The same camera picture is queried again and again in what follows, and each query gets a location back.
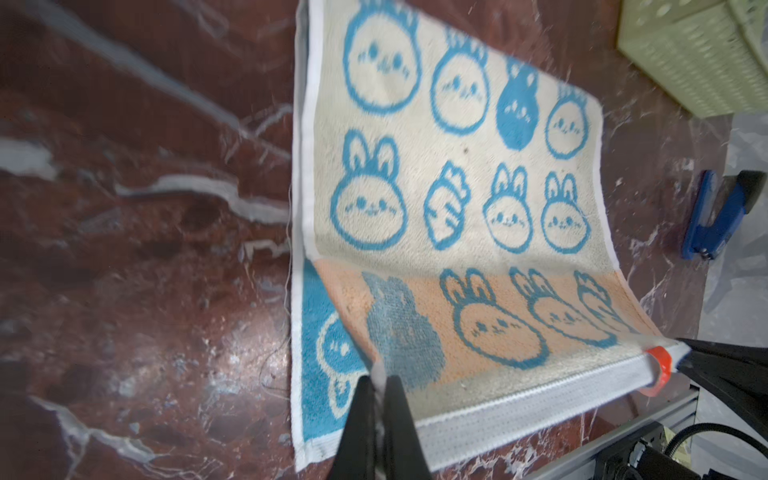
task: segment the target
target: marble table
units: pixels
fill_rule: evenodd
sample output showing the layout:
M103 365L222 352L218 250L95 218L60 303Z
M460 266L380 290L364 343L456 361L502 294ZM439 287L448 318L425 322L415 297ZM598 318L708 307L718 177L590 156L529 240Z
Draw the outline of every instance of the marble table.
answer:
M621 268L663 333L694 337L707 266L678 251L730 119L691 118L616 51L618 2L412 3L601 100ZM185 174L287 208L295 2L5 4L0 154L24 145L43 163L0 171L0 471L324 478L329 462L293 472L286 225L211 195L119 194ZM437 476L520 478L687 387L678 376Z

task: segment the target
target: green basket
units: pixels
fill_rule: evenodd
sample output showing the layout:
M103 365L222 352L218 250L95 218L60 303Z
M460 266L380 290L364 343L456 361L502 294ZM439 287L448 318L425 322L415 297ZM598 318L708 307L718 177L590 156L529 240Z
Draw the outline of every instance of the green basket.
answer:
M688 111L768 110L768 0L624 0L618 48Z

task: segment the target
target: blue stapler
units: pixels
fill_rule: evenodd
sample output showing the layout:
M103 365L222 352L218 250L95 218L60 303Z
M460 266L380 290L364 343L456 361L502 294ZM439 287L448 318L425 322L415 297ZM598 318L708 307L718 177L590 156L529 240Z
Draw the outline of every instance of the blue stapler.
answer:
M766 183L766 173L756 170L739 172L733 191L725 200L723 208L717 214L717 219L707 226L717 195L717 183L717 174L712 170L706 170L683 242L683 258L686 260L694 258L696 253L705 260L717 258L733 232L739 228L744 215L755 206Z

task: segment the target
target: red tag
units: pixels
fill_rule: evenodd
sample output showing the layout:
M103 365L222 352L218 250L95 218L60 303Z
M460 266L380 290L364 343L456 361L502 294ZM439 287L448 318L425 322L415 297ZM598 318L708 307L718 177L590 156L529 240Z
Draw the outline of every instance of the red tag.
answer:
M664 388L667 382L669 382L670 377L672 376L672 357L667 349L662 346L655 346L652 349L646 350L645 353L656 359L661 374L653 386L643 387L642 389L637 389L637 391L645 396L656 396L661 389Z

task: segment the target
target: folded towel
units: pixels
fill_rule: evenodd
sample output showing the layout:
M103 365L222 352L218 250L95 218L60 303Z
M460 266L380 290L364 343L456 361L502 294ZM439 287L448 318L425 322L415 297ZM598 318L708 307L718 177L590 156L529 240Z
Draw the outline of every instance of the folded towel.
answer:
M401 3L297 18L297 469L333 454L361 358L402 378L437 469L648 384L651 346L687 351L619 270L595 98Z

